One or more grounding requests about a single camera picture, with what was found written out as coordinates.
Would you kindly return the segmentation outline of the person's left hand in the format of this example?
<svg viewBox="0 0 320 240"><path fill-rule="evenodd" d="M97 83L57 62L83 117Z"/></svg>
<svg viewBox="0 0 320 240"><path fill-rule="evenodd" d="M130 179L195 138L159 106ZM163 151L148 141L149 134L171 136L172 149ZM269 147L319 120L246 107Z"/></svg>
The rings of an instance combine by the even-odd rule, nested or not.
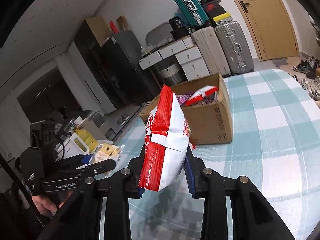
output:
<svg viewBox="0 0 320 240"><path fill-rule="evenodd" d="M65 204L72 193L73 191L67 191L62 194L62 200L59 207L57 207L47 196L32 196L31 198L41 215L52 218L58 209Z"/></svg>

